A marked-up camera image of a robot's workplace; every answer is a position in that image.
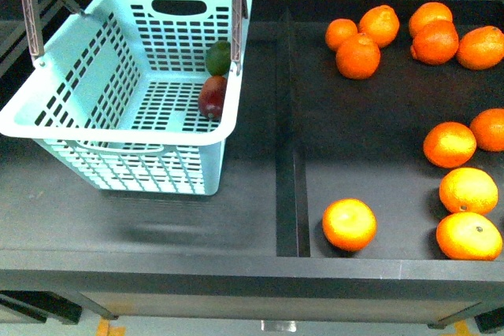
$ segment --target green avocado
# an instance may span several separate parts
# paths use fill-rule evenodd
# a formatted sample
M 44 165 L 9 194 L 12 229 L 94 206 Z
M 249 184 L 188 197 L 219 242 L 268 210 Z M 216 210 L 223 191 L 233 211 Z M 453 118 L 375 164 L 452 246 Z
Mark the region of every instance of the green avocado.
M 206 69 L 210 75 L 225 75 L 231 66 L 231 43 L 217 41 L 207 51 L 205 57 Z

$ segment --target orange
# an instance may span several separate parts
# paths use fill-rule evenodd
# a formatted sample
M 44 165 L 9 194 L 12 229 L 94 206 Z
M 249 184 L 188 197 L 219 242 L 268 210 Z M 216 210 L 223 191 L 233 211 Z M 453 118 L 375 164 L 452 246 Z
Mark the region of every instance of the orange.
M 497 27 L 477 28 L 462 37 L 457 61 L 471 70 L 494 67 L 504 58 L 504 34 Z
M 481 112 L 469 127 L 482 150 L 504 151 L 504 109 L 487 109 Z
M 476 139 L 467 126 L 443 122 L 435 126 L 424 140 L 427 159 L 442 168 L 455 168 L 467 162 L 476 151 Z
M 322 228 L 333 246 L 356 252 L 374 239 L 376 217 L 364 202 L 356 198 L 344 198 L 325 209 Z
M 458 33 L 454 23 L 434 20 L 415 35 L 410 51 L 413 58 L 420 62 L 442 65 L 454 57 L 457 49 Z
M 343 41 L 336 52 L 336 66 L 349 79 L 368 79 L 380 64 L 380 48 L 365 33 Z
M 435 232 L 445 255 L 455 260 L 495 260 L 502 252 L 502 236 L 487 218 L 474 212 L 451 214 Z
M 399 19 L 390 6 L 377 6 L 364 14 L 359 21 L 360 33 L 371 37 L 381 49 L 390 45 L 399 32 Z
M 409 18 L 408 28 L 412 38 L 428 23 L 434 20 L 453 21 L 454 17 L 450 9 L 443 3 L 428 2 L 421 5 Z
M 457 168 L 449 172 L 439 185 L 439 199 L 449 212 L 491 212 L 498 202 L 494 180 L 477 168 Z
M 349 19 L 333 20 L 325 31 L 325 43 L 332 51 L 337 51 L 339 45 L 352 35 L 356 35 L 357 25 Z

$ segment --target basket hole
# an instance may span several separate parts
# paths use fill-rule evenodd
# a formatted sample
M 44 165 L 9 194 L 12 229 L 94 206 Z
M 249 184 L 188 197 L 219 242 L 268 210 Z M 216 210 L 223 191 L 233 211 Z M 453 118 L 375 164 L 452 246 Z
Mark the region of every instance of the basket hole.
M 166 15 L 190 16 L 206 12 L 206 4 L 200 0 L 154 0 L 152 9 Z

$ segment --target basket grip cutout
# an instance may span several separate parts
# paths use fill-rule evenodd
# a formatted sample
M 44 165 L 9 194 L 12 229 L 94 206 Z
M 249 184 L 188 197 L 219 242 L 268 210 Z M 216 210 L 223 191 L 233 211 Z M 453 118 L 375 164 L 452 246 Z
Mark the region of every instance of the basket grip cutout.
M 173 16 L 201 15 L 207 10 L 201 0 L 153 0 L 151 6 L 157 13 Z
M 167 153 L 173 152 L 174 146 L 163 145 L 158 149 L 150 149 L 150 150 L 126 150 L 126 149 L 112 149 L 109 147 L 96 147 L 96 146 L 86 146 L 79 141 L 65 141 L 69 147 L 73 149 L 85 149 L 90 153 L 101 153 L 101 154 L 109 154 L 109 155 L 134 155 L 136 157 L 140 157 L 143 155 L 149 155 L 150 157 L 163 157 Z

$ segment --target shopping basket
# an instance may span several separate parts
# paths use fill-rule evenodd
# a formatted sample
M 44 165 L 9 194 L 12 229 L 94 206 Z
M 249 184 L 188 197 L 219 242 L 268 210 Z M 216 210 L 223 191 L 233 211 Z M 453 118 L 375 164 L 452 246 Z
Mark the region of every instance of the shopping basket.
M 37 2 L 23 0 L 35 71 L 0 112 L 0 132 L 33 138 L 97 188 L 216 193 L 252 0 L 92 0 L 84 11 L 62 1 L 75 14 L 44 46 Z M 170 14 L 174 2 L 197 14 Z M 232 43 L 232 67 L 211 121 L 198 95 L 217 40 Z

